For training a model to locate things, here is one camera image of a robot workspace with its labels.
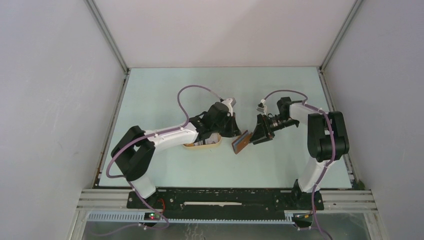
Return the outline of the brown leather card holder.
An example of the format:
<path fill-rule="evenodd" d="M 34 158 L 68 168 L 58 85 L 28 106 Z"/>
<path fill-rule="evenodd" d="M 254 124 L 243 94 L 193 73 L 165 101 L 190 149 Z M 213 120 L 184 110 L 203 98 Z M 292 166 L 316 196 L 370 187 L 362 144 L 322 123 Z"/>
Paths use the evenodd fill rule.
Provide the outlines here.
<path fill-rule="evenodd" d="M 252 135 L 251 132 L 246 130 L 231 143 L 232 150 L 236 155 L 250 143 Z"/>

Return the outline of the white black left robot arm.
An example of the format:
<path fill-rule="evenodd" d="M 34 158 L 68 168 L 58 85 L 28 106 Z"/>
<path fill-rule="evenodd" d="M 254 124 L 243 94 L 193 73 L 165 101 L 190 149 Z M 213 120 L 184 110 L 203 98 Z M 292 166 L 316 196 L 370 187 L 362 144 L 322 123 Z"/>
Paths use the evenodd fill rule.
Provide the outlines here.
<path fill-rule="evenodd" d="M 138 201 L 145 208 L 153 208 L 158 202 L 156 187 L 147 176 L 147 170 L 155 153 L 179 145 L 203 142 L 212 135 L 234 138 L 241 135 L 233 107 L 235 98 L 215 102 L 207 111 L 189 118 L 181 126 L 144 131 L 131 127 L 111 152 L 112 161 L 139 193 Z"/>

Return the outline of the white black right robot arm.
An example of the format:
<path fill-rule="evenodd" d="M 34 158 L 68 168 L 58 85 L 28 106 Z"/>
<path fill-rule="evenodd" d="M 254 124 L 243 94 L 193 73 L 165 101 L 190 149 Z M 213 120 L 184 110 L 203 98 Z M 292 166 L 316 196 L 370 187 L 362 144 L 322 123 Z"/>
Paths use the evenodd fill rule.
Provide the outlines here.
<path fill-rule="evenodd" d="M 319 183 L 327 170 L 350 149 L 343 113 L 324 111 L 305 101 L 293 101 L 282 97 L 277 101 L 279 113 L 267 113 L 266 100 L 257 106 L 256 127 L 249 142 L 253 145 L 269 142 L 275 132 L 290 126 L 304 124 L 307 127 L 307 150 L 310 158 L 302 174 L 295 180 L 291 190 L 291 204 L 304 209 L 319 191 Z"/>

